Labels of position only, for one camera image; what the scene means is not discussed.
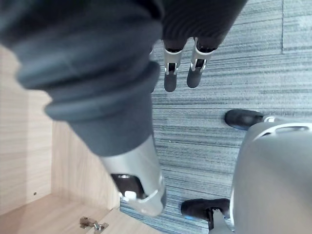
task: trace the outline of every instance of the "wooden cabinet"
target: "wooden cabinet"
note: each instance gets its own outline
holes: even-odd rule
[[[49,97],[15,80],[15,57],[0,47],[0,234],[92,234],[83,216],[108,223],[103,234],[160,232],[119,211],[110,176],[66,123],[43,113]]]

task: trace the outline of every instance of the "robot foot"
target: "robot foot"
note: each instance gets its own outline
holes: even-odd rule
[[[232,233],[225,222],[230,218],[229,209],[228,199],[193,199],[184,201],[181,205],[182,215],[187,219],[199,218],[208,221],[209,233],[216,234]]]
[[[262,122],[263,117],[264,114],[257,111],[233,109],[225,114],[224,120],[233,128],[248,130],[254,124]]]

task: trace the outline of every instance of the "wooden panel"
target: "wooden panel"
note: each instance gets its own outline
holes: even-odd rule
[[[99,223],[108,223],[108,228],[103,233],[109,234],[161,234],[146,224],[118,211],[111,210],[108,215],[99,221]]]
[[[0,47],[0,215],[51,193],[49,97],[16,81],[14,55]]]
[[[87,216],[95,220],[109,211],[85,206],[78,202],[48,195],[0,216],[1,234],[85,234],[79,219]]]
[[[101,208],[119,207],[119,195],[98,156],[66,123],[53,123],[52,194]]]

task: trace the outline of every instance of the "metal hinge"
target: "metal hinge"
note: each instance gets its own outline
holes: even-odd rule
[[[96,220],[88,217],[80,218],[80,227],[87,229],[87,228],[94,228],[94,234],[102,233],[107,227],[107,223],[99,224]]]

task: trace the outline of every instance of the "gray fabric sleeve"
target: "gray fabric sleeve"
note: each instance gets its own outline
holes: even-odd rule
[[[20,60],[22,86],[52,97],[46,113],[111,156],[152,134],[161,16],[154,0],[0,0],[0,42]]]

